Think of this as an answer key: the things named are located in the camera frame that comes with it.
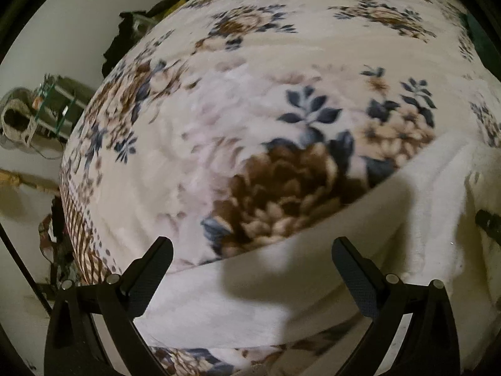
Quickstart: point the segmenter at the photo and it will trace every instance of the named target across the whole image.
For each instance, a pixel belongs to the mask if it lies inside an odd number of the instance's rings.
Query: floral blanket
[[[463,12],[455,0],[186,3],[119,62],[68,141],[61,194],[84,280],[122,273],[162,235],[175,250],[166,281],[184,275],[197,293],[204,268],[332,219],[447,131],[500,146],[500,84]],[[354,321],[147,340],[169,374],[299,374]]]

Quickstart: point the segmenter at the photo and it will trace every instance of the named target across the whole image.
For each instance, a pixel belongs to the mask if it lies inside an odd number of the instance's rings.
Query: silver screw
[[[433,280],[433,285],[438,289],[442,289],[444,287],[443,282],[440,280]]]
[[[387,274],[386,281],[390,284],[397,284],[400,281],[400,279],[398,278],[398,276],[394,274]]]
[[[70,288],[72,288],[72,286],[73,286],[73,281],[71,281],[71,280],[64,280],[61,283],[61,288],[63,290],[69,290]]]
[[[108,284],[116,284],[120,280],[120,275],[118,274],[110,274],[108,277],[106,277],[106,282]]]

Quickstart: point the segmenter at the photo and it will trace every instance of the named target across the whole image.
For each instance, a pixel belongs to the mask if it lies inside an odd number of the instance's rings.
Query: floor
[[[47,0],[29,21],[0,65],[0,96],[15,86],[35,88],[45,73],[73,77],[97,89],[102,81],[102,53],[118,31],[121,11],[149,9],[160,0]],[[60,155],[46,149],[49,157]],[[58,180],[60,160],[0,148],[2,168]],[[38,224],[49,213],[51,197],[29,188],[0,188],[0,222],[36,281],[49,265],[39,252]],[[0,246],[0,323],[19,355],[35,374],[43,374],[49,318],[20,271]],[[103,333],[113,351],[109,335]],[[118,370],[126,374],[116,352]]]

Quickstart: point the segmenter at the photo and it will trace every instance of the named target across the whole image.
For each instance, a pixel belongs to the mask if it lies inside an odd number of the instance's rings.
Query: black cable
[[[23,274],[24,278],[26,279],[26,281],[28,281],[29,286],[32,288],[33,292],[36,294],[37,298],[39,299],[39,301],[47,311],[48,315],[50,316],[52,314],[51,306],[49,305],[46,298],[42,294],[42,291],[40,291],[40,289],[38,288],[36,282],[29,273],[28,269],[24,265],[23,260],[21,260],[21,257],[17,253],[16,248],[12,245],[11,240],[8,238],[7,233],[3,229],[1,223],[0,223],[0,238],[2,238],[3,244],[7,248],[8,252],[11,254],[13,260],[18,265],[19,270],[21,270],[21,273]]]

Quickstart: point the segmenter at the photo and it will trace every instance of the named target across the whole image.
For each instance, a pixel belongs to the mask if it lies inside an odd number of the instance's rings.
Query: metal rod
[[[38,288],[36,282],[29,273],[28,269],[24,265],[23,260],[21,260],[21,257],[16,251],[16,248],[12,245],[12,242],[8,238],[6,231],[3,229],[2,223],[0,223],[0,238],[2,238],[3,244],[7,248],[8,252],[11,254],[15,263],[18,265],[19,270],[21,270],[21,273],[23,274],[24,278],[26,279],[26,281],[28,281],[29,286],[32,288],[33,292],[36,294],[37,298],[39,299],[39,301],[47,311],[48,315],[50,316],[52,314],[51,306],[49,305],[46,298],[42,294],[42,291],[40,291],[40,289]]]

